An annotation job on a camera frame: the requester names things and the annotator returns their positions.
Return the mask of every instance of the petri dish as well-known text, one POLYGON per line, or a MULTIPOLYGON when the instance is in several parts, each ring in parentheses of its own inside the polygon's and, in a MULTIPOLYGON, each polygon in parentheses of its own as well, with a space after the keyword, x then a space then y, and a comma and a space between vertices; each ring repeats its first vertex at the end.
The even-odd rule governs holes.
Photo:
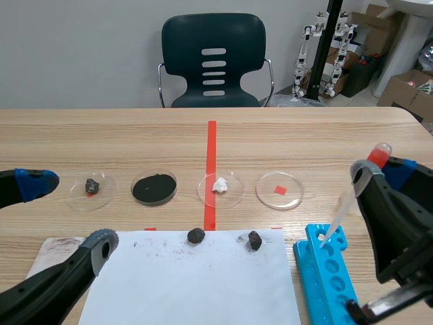
POLYGON ((204 204, 212 208, 227 209, 241 202, 242 196, 244 196, 244 184, 233 173, 216 172, 206 175, 200 180, 197 185, 197 193, 204 204), (212 192, 214 182, 220 177, 227 181, 227 191, 223 193, 212 192))
POLYGON ((267 206, 278 210, 296 208, 304 198, 304 186, 293 175, 273 171, 256 184, 258 198, 267 206))
POLYGON ((177 180, 170 171, 146 171, 133 180, 131 193, 134 199, 147 207, 168 203, 176 194, 177 180))
POLYGON ((77 211, 93 211, 102 208, 113 199, 116 192, 114 178, 106 173, 88 173, 81 175, 75 180, 75 184, 69 192, 69 205, 77 211), (86 181, 88 178, 99 183, 99 190, 96 194, 86 192, 86 181))

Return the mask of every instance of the chair backrest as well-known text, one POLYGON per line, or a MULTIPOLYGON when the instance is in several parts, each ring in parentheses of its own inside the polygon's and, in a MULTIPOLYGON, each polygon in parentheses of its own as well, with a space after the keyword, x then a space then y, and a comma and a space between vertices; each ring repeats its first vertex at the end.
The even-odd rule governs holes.
POLYGON ((187 81, 187 91, 172 107, 260 106, 242 90, 240 80, 262 68, 265 50, 265 26, 251 14, 194 14, 167 20, 162 28, 165 68, 187 81))

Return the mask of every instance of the red pipette bulb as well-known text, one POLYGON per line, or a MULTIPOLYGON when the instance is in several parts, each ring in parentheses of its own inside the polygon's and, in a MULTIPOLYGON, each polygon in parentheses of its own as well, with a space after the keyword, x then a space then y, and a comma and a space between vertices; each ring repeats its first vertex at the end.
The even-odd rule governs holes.
POLYGON ((385 142, 380 142, 379 144, 375 145, 367 160, 370 160, 372 163, 375 163, 377 166, 379 166, 379 168, 382 169, 384 168, 391 154, 392 147, 385 142))

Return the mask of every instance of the black rock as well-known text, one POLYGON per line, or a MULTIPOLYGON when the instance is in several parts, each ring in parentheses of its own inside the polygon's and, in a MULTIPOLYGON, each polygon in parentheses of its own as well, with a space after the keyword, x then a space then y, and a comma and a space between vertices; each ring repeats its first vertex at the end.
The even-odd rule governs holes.
POLYGON ((99 183, 91 178, 86 181, 86 192, 89 194, 96 194, 99 191, 99 183))
POLYGON ((205 237, 205 233, 200 228, 194 228, 190 232, 188 232, 188 241, 192 242, 193 244, 198 244, 199 242, 202 242, 203 238, 205 237))
POLYGON ((248 234, 248 239, 250 240, 251 248, 257 251, 260 246, 262 246, 262 238, 255 232, 252 231, 248 234))

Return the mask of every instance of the white cotton ball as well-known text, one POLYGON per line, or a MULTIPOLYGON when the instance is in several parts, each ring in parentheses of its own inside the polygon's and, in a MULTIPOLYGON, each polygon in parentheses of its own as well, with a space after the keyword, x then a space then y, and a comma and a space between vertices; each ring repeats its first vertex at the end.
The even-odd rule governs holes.
POLYGON ((227 181, 222 177, 218 178, 212 187, 213 192, 223 193, 228 190, 227 181))

